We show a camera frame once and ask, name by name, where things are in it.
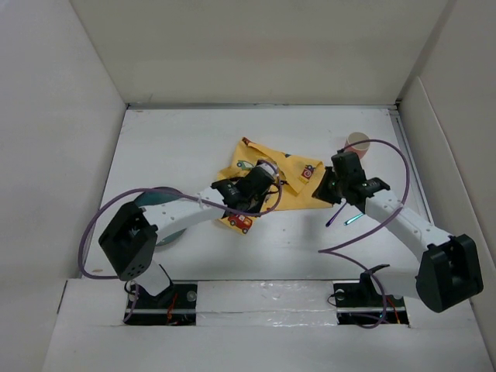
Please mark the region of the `pink paper cup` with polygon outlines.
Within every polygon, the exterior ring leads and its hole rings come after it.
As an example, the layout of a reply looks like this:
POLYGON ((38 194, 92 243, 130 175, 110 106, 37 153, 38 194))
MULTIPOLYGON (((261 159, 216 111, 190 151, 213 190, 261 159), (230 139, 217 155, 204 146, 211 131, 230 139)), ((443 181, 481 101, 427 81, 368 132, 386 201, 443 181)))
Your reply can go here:
POLYGON ((346 138, 344 150, 354 152, 360 159, 366 155, 370 148, 370 138, 362 132, 353 132, 346 138))

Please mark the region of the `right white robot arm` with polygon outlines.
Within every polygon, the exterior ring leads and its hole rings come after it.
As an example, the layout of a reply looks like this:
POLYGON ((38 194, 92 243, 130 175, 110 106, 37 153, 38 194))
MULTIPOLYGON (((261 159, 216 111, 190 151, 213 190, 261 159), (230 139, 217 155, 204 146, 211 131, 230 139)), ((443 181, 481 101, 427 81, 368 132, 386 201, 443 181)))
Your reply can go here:
POLYGON ((354 152, 340 152, 313 194, 337 204, 346 201, 388 229, 415 256, 415 270, 381 264, 360 275, 358 295, 376 305, 386 295, 419 299, 440 313, 484 289, 476 243, 466 234, 454 236, 405 207, 390 186, 378 177, 368 178, 354 152))

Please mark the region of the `yellow car-print placemat cloth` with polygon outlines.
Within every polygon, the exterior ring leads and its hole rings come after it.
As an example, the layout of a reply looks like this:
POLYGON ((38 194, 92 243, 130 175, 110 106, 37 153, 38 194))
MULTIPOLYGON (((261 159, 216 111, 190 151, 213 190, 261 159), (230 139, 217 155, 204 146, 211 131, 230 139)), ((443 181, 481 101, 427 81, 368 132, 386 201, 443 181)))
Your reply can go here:
POLYGON ((282 197, 277 199, 277 187, 270 188, 262 204, 265 212, 276 205, 276 211, 330 208, 331 203, 320 201, 312 195, 321 183, 326 167, 320 160, 284 153, 242 138, 232 155, 231 164, 217 173, 216 179, 241 177, 255 167, 258 160, 267 160, 279 170, 282 183, 282 197))

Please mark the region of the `purple metallic spoon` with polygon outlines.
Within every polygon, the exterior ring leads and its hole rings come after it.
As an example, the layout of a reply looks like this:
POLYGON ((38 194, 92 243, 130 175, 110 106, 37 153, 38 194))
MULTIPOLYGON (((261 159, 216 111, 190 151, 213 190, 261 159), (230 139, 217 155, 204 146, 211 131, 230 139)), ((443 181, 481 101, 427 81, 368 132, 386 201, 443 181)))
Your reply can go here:
POLYGON ((328 228, 330 227, 334 221, 336 220, 336 218, 339 216, 339 214, 342 212, 342 210, 348 205, 348 203, 345 201, 340 207, 339 209, 332 215, 332 217, 327 221, 327 223, 325 224, 325 227, 328 228))

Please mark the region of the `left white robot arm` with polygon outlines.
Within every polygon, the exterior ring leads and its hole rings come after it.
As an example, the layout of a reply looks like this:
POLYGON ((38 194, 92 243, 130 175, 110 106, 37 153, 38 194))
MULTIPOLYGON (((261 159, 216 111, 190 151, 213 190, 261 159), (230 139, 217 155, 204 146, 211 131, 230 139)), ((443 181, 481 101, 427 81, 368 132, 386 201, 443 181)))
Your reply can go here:
POLYGON ((277 166, 261 160, 248 174, 231 181, 216 181, 196 196, 176 190, 154 188, 153 192, 176 195, 177 199, 157 205, 123 204, 98 243, 119 280, 132 281, 156 307, 168 305, 173 281, 153 260, 157 243, 202 222, 230 215, 258 217, 270 188, 281 187, 277 166))

